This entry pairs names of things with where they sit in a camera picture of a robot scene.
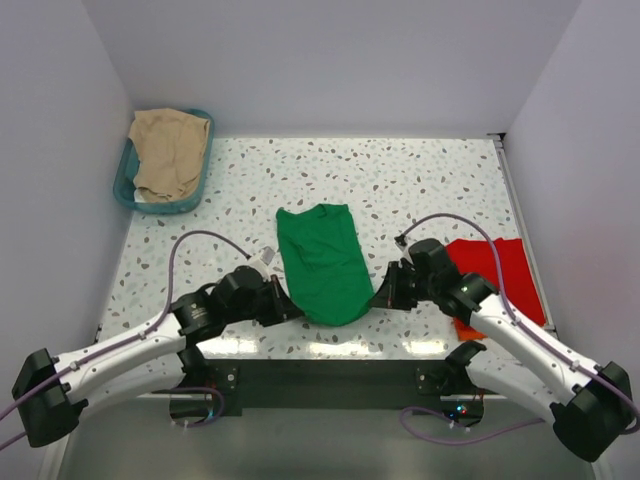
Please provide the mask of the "green t shirt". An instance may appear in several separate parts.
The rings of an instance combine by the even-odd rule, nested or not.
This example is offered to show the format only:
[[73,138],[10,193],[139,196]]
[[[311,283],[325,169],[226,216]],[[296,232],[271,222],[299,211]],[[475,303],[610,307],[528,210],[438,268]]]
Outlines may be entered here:
[[310,322],[342,327],[369,312],[374,290],[348,206],[281,208],[276,233],[289,296]]

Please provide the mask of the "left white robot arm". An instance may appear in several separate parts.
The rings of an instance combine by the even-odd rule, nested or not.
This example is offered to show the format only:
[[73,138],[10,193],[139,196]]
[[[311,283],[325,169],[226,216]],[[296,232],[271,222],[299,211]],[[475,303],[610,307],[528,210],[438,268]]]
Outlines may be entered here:
[[41,349],[24,361],[12,388],[15,406],[30,446],[47,446],[71,433],[89,397],[113,398],[113,382],[135,368],[176,355],[173,382],[185,392],[200,390],[207,368],[196,361],[196,346],[219,337],[234,323],[255,320],[263,327],[302,316],[275,276],[264,278],[241,266],[219,282],[181,296],[158,316],[129,333],[84,350],[52,356]]

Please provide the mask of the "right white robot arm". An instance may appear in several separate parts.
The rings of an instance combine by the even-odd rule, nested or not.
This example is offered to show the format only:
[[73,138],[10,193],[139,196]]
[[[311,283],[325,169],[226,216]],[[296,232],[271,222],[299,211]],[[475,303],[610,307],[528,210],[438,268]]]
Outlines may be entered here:
[[410,311],[431,302],[445,315],[484,334],[508,353],[502,359],[486,342],[466,341],[446,358],[448,386],[474,386],[507,397],[552,427],[578,458],[594,462],[620,436],[639,429],[628,373],[601,365],[554,338],[478,273],[461,273],[436,239],[408,244],[388,265],[374,308]]

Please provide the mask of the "folded orange t shirt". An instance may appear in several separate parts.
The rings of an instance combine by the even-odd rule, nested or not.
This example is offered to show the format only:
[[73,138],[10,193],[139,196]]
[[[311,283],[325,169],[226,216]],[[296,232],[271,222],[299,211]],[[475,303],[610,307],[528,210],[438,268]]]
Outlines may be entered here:
[[478,332],[477,330],[475,330],[474,328],[468,325],[465,325],[458,318],[453,319],[453,325],[454,325],[457,337],[461,342],[482,340],[486,337],[485,334]]

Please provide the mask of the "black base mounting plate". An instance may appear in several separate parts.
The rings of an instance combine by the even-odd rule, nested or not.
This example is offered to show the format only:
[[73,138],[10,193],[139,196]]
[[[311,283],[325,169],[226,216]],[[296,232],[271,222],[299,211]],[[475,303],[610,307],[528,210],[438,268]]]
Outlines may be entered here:
[[205,360],[179,386],[191,398],[173,400],[173,418],[202,422],[223,407],[245,409],[401,410],[441,412],[465,426],[484,416],[484,392],[445,360]]

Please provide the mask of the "beige t shirt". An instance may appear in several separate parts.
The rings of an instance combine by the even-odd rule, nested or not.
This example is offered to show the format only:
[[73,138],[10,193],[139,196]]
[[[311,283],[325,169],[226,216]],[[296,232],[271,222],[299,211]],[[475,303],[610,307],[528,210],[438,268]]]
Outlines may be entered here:
[[191,197],[202,176],[211,121],[175,109],[139,110],[128,138],[139,159],[135,194],[145,203]]

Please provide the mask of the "teal plastic basket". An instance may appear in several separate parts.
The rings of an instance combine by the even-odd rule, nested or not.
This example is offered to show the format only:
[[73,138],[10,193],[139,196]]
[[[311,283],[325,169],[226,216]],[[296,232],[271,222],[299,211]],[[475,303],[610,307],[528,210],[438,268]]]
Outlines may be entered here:
[[113,182],[115,200],[146,214],[195,209],[204,192],[214,128],[213,118],[198,109],[136,111]]

